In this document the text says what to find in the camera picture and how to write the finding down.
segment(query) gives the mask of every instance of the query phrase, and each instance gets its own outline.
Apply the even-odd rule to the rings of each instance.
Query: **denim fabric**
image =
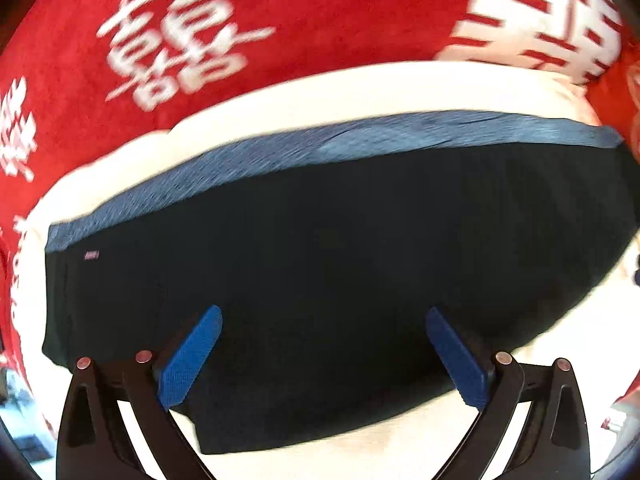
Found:
[[[399,114],[252,137],[216,147],[98,207],[49,229],[46,251],[63,251],[101,229],[151,213],[215,186],[249,176],[426,148],[525,142],[615,148],[612,128],[567,119],[496,112]]]

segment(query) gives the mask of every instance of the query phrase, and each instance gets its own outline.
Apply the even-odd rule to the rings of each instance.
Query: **white cloth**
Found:
[[[456,109],[600,124],[584,99],[584,90],[572,85],[566,76],[473,62],[392,63],[307,77],[251,92],[185,118],[170,132],[139,137],[64,176],[23,224],[26,232],[15,291],[15,325],[24,365],[33,395],[50,423],[55,428],[60,424],[71,377],[41,350],[46,325],[44,247],[50,224],[85,215],[123,190],[234,140],[372,116]],[[636,244],[628,258],[637,253]],[[640,310],[631,306],[640,300],[640,289],[631,285],[628,276],[624,280],[619,277],[630,272],[629,261],[624,260],[609,281],[581,306],[516,354],[524,362],[535,364],[550,364],[559,356],[574,363],[593,435],[605,431],[599,426],[606,409],[626,390],[639,368],[631,359],[618,360],[612,368],[611,339],[602,337],[606,331],[616,334],[618,355],[635,351],[631,341],[635,340],[634,327],[640,324]],[[429,478],[457,446],[475,416],[476,410],[465,406],[452,392],[351,433],[283,449],[206,456],[203,460],[221,480]],[[176,417],[196,446],[191,423],[180,415]],[[136,447],[144,447],[140,439],[134,440]],[[506,463],[508,451],[503,455]],[[157,466],[152,472],[148,451],[143,457],[151,475],[163,478]]]

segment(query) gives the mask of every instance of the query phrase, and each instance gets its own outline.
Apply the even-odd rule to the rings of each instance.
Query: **black pants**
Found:
[[[202,452],[351,430],[450,388],[429,306],[504,350],[575,306],[638,228],[638,183],[623,146],[503,144],[226,184],[48,254],[43,350],[132,358],[217,304],[180,408]]]

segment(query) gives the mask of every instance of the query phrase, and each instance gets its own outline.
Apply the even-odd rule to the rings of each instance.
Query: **blue fabric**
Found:
[[[158,398],[164,409],[184,401],[222,332],[222,311],[213,305],[160,371]]]
[[[126,190],[91,214],[49,229],[46,251],[63,251],[101,229],[157,211],[215,186],[310,164],[426,148],[509,142],[615,148],[615,130],[566,119],[496,112],[428,112],[329,124],[220,146]]]
[[[429,341],[453,380],[465,404],[483,410],[489,402],[489,378],[456,331],[437,308],[426,316]]]

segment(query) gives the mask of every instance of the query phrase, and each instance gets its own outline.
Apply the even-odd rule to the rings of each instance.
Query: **screw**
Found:
[[[558,368],[560,368],[563,372],[568,372],[571,370],[571,363],[566,359],[558,359]]]
[[[141,350],[136,354],[136,361],[140,364],[148,363],[151,361],[153,354],[149,350]]]
[[[89,366],[91,366],[91,359],[88,357],[81,357],[78,359],[76,363],[78,365],[78,370],[86,370]]]
[[[498,361],[501,365],[510,365],[513,362],[513,357],[508,352],[498,352],[495,355],[495,360]]]

